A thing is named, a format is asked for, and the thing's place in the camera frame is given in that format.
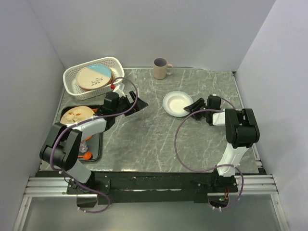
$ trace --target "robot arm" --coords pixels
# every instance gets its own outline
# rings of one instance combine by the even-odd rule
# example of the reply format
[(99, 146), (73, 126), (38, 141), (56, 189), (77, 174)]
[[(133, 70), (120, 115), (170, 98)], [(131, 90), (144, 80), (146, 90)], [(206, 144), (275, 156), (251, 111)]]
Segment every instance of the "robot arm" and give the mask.
[[(215, 109), (220, 110), (221, 98), (216, 95), (210, 95), (205, 103), (200, 98), (192, 105), (184, 109), (190, 113), (203, 110)], [(227, 147), (221, 161), (217, 165), (230, 164), (238, 166), (245, 152), (260, 138), (259, 128), (252, 109), (225, 109), (224, 112), (202, 112), (192, 116), (196, 120), (202, 117), (210, 126), (225, 126)], [(235, 175), (233, 167), (220, 167), (217, 169), (218, 174), (223, 177)]]
[[(136, 94), (133, 91), (129, 92), (133, 101), (136, 100)], [(128, 110), (133, 103), (130, 103), (127, 96), (119, 88), (115, 88), (113, 92), (106, 94), (104, 104), (101, 105), (97, 112), (92, 117), (93, 119), (102, 115), (119, 114)], [(147, 107), (148, 104), (141, 99), (137, 99), (135, 106), (125, 116), (131, 115), (135, 112)], [(53, 164), (57, 166), (59, 170), (66, 171), (70, 176), (77, 181), (90, 186), (94, 183), (94, 173), (87, 169), (79, 160), (79, 146), (80, 142), (85, 138), (92, 136), (96, 133), (107, 131), (114, 123), (116, 116), (108, 118), (100, 118), (93, 120), (89, 123), (77, 126), (69, 129), (60, 140), (60, 143), (56, 147), (56, 151), (53, 156)], [(52, 147), (59, 137), (59, 135), (70, 125), (64, 125), (61, 123), (55, 123), (40, 151), (40, 158), (50, 163), (50, 156)]]

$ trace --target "orange spoon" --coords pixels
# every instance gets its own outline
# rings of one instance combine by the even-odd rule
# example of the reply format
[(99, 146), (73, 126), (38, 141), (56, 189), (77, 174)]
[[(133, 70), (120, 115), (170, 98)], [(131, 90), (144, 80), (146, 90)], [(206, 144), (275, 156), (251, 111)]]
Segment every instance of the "orange spoon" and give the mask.
[(86, 152), (83, 155), (79, 155), (78, 158), (84, 158), (85, 160), (90, 160), (92, 158), (92, 152)]

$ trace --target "plastic basket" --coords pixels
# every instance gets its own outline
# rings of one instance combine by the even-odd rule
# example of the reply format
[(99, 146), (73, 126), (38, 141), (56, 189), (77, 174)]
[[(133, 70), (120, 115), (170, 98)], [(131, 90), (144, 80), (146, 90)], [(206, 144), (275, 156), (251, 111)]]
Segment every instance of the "plastic basket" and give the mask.
[[(112, 91), (110, 88), (110, 84), (106, 85), (105, 87), (102, 87), (97, 90), (83, 90), (76, 82), (76, 75), (79, 70), (82, 68), (92, 65), (92, 64), (102, 64), (111, 69), (111, 71), (114, 74), (114, 77), (124, 77), (124, 70), (119, 62), (114, 57), (105, 57), (102, 59), (93, 60), (84, 64), (79, 64), (77, 66), (73, 66), (68, 68), (64, 74), (63, 74), (63, 83), (65, 90), (70, 95), (73, 95), (78, 100), (85, 100), (88, 98), (92, 98), (101, 94), (108, 93), (109, 91)], [(121, 83), (122, 79), (119, 79), (114, 83), (114, 85), (118, 85)]]

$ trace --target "marble table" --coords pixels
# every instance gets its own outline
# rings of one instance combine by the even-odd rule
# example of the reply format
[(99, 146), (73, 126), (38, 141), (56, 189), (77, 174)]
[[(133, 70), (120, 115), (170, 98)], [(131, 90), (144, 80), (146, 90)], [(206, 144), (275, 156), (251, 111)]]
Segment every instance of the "marble table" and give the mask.
[[(175, 69), (163, 80), (153, 78), (152, 69), (126, 69), (125, 77), (132, 80), (142, 100), (149, 104), (133, 115), (116, 119), (110, 130), (103, 133), (103, 153), (99, 160), (85, 163), (96, 171), (186, 172), (175, 158), (174, 134), (183, 118), (172, 117), (163, 109), (164, 96), (175, 90), (189, 94), (194, 101), (217, 94), (241, 108), (234, 77), (231, 72)], [(124, 81), (124, 92), (133, 87)], [(84, 101), (64, 93), (56, 121), (63, 108), (74, 105), (102, 104), (104, 95)], [(227, 103), (222, 108), (230, 107)], [(178, 135), (178, 151), (184, 163), (195, 169), (216, 165), (226, 148), (223, 127), (211, 127), (205, 120), (188, 119)], [(243, 173), (258, 173), (255, 154), (249, 149), (241, 160)], [(44, 162), (40, 170), (51, 170)]]

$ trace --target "black base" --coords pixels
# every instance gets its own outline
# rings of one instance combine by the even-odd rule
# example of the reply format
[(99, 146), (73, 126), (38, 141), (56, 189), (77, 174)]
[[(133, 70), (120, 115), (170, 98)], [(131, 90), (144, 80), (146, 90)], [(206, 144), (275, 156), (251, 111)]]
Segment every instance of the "black base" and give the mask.
[[(208, 193), (236, 193), (235, 177), (222, 178), (218, 173), (148, 173), (95, 172), (95, 189), (107, 194), (112, 203), (194, 201), (208, 203)], [(86, 194), (74, 182), (67, 194)], [(99, 205), (107, 199), (99, 195)]]

